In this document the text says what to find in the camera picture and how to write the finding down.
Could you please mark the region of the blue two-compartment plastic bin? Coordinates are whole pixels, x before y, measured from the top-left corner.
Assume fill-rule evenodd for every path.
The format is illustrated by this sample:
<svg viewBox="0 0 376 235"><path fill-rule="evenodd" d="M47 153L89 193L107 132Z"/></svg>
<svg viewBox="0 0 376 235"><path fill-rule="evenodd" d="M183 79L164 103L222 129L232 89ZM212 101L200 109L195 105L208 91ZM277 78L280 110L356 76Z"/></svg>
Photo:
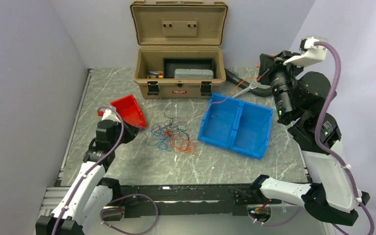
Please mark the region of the blue two-compartment plastic bin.
<svg viewBox="0 0 376 235"><path fill-rule="evenodd" d="M197 140L261 160L268 148L273 109L213 93Z"/></svg>

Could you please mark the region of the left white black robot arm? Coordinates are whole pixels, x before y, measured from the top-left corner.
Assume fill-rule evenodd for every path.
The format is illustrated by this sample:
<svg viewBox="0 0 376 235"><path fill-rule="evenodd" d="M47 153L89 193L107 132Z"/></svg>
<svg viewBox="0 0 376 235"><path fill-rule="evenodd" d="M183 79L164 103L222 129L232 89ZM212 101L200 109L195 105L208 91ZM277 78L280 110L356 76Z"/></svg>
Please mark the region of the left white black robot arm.
<svg viewBox="0 0 376 235"><path fill-rule="evenodd" d="M121 199L119 180L105 177L120 144L131 142L139 128L125 121L101 120L83 157L79 173L61 202L36 224L38 235L83 235L96 214Z"/></svg>

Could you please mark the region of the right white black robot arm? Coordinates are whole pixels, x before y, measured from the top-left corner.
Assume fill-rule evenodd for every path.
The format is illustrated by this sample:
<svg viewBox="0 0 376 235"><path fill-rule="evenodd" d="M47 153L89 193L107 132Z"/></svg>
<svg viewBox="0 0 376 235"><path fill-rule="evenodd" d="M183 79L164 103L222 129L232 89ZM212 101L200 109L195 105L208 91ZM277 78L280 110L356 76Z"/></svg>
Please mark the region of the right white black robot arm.
<svg viewBox="0 0 376 235"><path fill-rule="evenodd" d="M320 182L297 184L260 175L250 186L251 199L256 203L282 200L303 207L319 221L351 226L358 219L356 207L370 196L353 187L337 121L322 113L330 81L320 72L304 72L303 66L287 64L293 56L290 51L261 54L258 81L270 87L278 123L288 126L302 154L315 165Z"/></svg>

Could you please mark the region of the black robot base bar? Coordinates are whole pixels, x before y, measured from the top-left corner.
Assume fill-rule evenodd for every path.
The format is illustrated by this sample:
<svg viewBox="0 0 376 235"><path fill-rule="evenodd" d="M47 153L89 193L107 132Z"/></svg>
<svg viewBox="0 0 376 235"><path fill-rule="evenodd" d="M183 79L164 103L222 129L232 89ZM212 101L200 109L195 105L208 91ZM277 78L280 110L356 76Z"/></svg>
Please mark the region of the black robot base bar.
<svg viewBox="0 0 376 235"><path fill-rule="evenodd" d="M247 210L279 203L264 198L250 184L122 185L104 208L118 209L125 218L156 214L247 216Z"/></svg>

